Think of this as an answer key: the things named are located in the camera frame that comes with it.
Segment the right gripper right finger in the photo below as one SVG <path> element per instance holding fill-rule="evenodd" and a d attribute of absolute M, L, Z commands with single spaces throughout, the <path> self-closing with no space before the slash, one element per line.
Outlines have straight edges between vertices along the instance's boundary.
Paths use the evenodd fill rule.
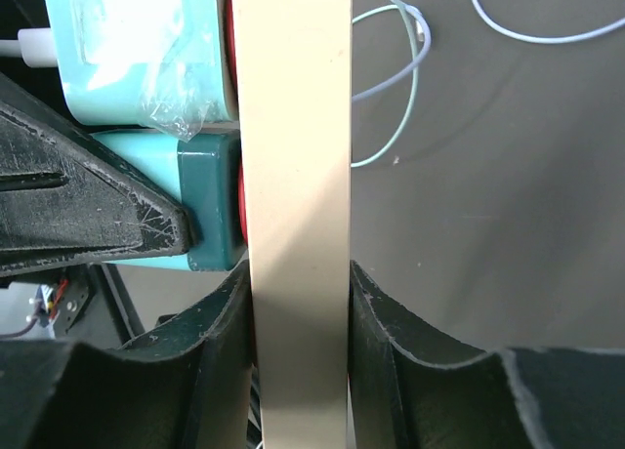
<path fill-rule="evenodd" d="M 360 448 L 620 448 L 624 353 L 485 351 L 350 269 L 349 381 Z"/>

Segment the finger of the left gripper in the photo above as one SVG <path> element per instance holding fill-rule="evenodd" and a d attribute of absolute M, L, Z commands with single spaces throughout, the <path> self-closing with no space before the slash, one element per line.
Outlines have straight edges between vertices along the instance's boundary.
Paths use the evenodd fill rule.
<path fill-rule="evenodd" d="M 2 77 L 2 275 L 177 256 L 193 240 L 179 201 Z"/>

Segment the light teal charger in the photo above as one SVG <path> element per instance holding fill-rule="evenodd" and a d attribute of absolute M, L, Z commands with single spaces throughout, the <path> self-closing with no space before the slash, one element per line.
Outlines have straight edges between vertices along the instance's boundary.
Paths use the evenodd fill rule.
<path fill-rule="evenodd" d="M 87 126 L 189 138 L 238 118 L 227 0 L 45 0 L 62 92 Z"/>

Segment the beige wooden power strip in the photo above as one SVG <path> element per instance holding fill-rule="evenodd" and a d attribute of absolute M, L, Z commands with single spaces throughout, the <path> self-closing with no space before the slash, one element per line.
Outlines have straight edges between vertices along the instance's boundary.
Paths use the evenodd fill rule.
<path fill-rule="evenodd" d="M 347 444 L 352 0 L 232 0 L 268 448 Z"/>

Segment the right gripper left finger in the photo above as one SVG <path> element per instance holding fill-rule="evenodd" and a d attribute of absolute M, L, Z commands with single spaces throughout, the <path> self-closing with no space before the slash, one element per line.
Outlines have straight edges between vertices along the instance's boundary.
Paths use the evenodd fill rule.
<path fill-rule="evenodd" d="M 119 349 L 1 345 L 5 448 L 242 448 L 252 374 L 250 275 Z"/>

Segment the teal dual usb charger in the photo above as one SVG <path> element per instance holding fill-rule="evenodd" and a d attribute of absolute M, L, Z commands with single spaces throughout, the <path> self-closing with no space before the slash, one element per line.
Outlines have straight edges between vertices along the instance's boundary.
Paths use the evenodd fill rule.
<path fill-rule="evenodd" d="M 184 142 L 148 130 L 99 132 L 94 138 L 181 202 L 195 244 L 183 255 L 125 260 L 125 265 L 228 271 L 245 252 L 239 216 L 240 133 L 206 131 Z"/>

